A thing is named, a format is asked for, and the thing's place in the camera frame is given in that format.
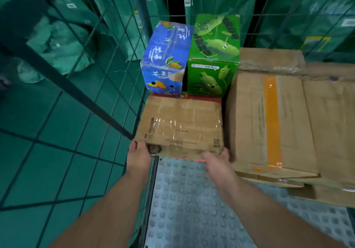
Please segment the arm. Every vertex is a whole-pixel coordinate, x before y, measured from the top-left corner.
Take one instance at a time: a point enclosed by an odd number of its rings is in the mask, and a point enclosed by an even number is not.
[[[127,172],[109,193],[67,228],[49,248],[126,248],[133,233],[151,157],[144,142],[131,142]]]
[[[202,157],[221,198],[234,210],[258,248],[345,247],[239,178],[228,161],[226,148],[219,158],[210,152]]]

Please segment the textured metal floor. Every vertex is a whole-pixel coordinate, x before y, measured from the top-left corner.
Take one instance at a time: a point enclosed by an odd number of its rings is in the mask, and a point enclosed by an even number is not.
[[[286,189],[256,184],[261,190],[324,233],[355,247],[345,207],[288,196]],[[159,161],[145,248],[256,247],[238,217],[204,177],[202,162]]]

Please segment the hand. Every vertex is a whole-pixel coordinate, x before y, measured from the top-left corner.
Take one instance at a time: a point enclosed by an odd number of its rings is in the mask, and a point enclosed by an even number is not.
[[[207,151],[203,152],[201,157],[206,160],[207,174],[215,184],[219,196],[229,207],[232,207],[232,195],[237,190],[239,179],[229,163],[228,149],[223,148],[219,157]]]
[[[146,143],[143,141],[131,141],[127,154],[127,172],[134,180],[145,185],[148,181],[151,168],[151,155],[148,152]]]

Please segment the stack of cardboard boxes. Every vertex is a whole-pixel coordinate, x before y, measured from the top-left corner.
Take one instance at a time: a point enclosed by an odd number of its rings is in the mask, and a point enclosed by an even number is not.
[[[354,65],[306,63],[299,50],[239,49],[238,16],[200,15],[194,30],[161,22],[141,66],[147,88],[159,93],[135,136],[150,153],[200,161],[225,145],[244,179],[355,207]],[[189,95],[173,98],[185,68]]]

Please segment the blue mango box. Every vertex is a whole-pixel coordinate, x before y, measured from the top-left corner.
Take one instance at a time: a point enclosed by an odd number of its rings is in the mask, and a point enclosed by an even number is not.
[[[147,89],[180,97],[192,35],[193,26],[159,22],[141,60]]]

